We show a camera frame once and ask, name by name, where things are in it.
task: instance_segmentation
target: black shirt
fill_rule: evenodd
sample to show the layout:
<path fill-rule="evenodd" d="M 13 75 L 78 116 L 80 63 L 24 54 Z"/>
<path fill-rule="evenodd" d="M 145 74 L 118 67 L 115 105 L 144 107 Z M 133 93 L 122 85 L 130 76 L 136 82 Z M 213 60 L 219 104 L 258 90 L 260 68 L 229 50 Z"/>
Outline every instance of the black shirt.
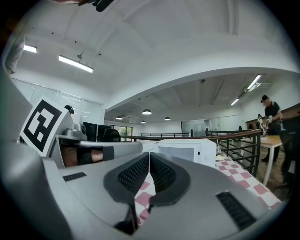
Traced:
<path fill-rule="evenodd" d="M 270 115 L 272 117 L 275 117 L 277 115 L 277 112 L 280 110 L 280 107 L 278 106 L 277 102 L 272 102 L 269 107 L 265 107 L 264 114 L 269 117 Z"/>

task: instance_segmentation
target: black chair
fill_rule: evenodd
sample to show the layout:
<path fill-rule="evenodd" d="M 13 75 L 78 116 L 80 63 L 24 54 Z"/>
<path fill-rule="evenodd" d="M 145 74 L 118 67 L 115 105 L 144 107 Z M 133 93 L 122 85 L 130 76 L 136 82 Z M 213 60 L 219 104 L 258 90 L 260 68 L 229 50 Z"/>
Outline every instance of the black chair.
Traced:
<path fill-rule="evenodd" d="M 121 142 L 121 137 L 116 129 L 105 129 L 104 135 L 99 136 L 98 142 Z"/>
<path fill-rule="evenodd" d="M 288 196 L 291 196 L 295 187 L 295 169 L 299 160 L 298 148 L 300 145 L 300 116 L 283 121 L 283 128 L 279 135 L 285 151 L 285 159 L 281 165 L 283 185 L 275 187 L 273 190 L 287 188 Z"/>

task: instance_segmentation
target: black cap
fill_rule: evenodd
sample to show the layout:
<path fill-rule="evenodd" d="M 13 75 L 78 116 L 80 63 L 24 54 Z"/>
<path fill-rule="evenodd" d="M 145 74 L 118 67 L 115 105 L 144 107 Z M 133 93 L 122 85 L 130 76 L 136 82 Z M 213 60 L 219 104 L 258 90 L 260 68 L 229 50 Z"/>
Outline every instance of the black cap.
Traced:
<path fill-rule="evenodd" d="M 65 105 L 65 108 L 69 111 L 70 114 L 74 114 L 74 110 L 73 110 L 72 106 Z"/>
<path fill-rule="evenodd" d="M 262 99 L 261 99 L 261 103 L 264 101 L 264 100 L 267 100 L 268 99 L 268 96 L 267 95 L 263 95 L 262 96 Z"/>

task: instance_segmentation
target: white microwave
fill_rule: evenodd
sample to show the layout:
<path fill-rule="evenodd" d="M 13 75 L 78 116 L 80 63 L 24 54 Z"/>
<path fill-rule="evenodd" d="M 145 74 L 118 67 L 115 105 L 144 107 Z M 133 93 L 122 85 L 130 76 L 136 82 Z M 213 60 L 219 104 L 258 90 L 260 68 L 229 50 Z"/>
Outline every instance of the white microwave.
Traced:
<path fill-rule="evenodd" d="M 214 167 L 217 145 L 209 139 L 164 139 L 143 145 L 144 152 L 157 152 Z"/>

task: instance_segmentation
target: red and white checkered cloth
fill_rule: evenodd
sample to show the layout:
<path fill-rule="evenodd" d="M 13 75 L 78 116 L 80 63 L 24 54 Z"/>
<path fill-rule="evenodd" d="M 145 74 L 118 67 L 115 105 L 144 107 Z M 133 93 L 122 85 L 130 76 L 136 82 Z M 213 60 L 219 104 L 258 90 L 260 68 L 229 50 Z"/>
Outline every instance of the red and white checkered cloth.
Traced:
<path fill-rule="evenodd" d="M 227 158 L 216 162 L 215 168 L 228 176 L 232 181 L 241 184 L 243 187 L 251 191 L 269 209 L 280 204 L 280 200 L 276 198 L 270 190 L 253 177 L 247 170 L 243 169 L 241 165 L 233 162 L 231 159 Z M 149 198 L 154 195 L 155 187 L 153 179 L 149 173 L 140 190 L 135 195 L 135 210 L 139 225 L 142 225 L 148 218 Z"/>

